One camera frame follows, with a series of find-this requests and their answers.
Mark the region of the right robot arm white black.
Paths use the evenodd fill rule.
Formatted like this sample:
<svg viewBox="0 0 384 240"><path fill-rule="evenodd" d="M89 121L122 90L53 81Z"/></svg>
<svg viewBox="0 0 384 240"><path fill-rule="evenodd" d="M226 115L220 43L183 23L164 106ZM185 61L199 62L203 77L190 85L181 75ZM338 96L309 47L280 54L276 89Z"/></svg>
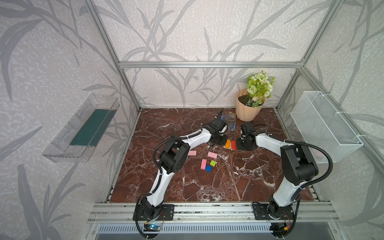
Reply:
<svg viewBox="0 0 384 240"><path fill-rule="evenodd" d="M241 137L236 139L236 145L239 150L245 151L264 148L277 154L282 160L284 178L269 203L252 203L257 220L280 220L284 216L290 216L293 203L298 203L301 199L301 191L327 178L333 169L333 160L325 150L305 142L281 140L267 132L256 131L250 122L241 126ZM319 169L311 149L323 154L329 163L327 171L315 180L313 178L319 174Z"/></svg>

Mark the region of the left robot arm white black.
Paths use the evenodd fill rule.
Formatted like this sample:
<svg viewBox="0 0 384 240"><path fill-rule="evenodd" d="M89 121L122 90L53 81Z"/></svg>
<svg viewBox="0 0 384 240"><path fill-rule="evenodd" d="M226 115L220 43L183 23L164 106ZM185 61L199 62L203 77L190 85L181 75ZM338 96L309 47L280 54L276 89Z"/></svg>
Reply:
<svg viewBox="0 0 384 240"><path fill-rule="evenodd" d="M150 192L139 196L134 221L155 220L160 215L167 188L173 176L183 168L190 150L206 143L225 145L228 124L222 119L222 114L223 110L220 110L212 121L201 124L196 132L171 136L155 148L152 160L158 173Z"/></svg>

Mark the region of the red block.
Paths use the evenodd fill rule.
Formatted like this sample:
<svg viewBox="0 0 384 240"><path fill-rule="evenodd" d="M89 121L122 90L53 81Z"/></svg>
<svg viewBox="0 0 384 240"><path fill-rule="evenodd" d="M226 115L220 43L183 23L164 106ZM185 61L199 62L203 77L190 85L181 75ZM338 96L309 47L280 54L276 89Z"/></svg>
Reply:
<svg viewBox="0 0 384 240"><path fill-rule="evenodd" d="M234 151L237 149L236 141L231 141L231 150Z"/></svg>

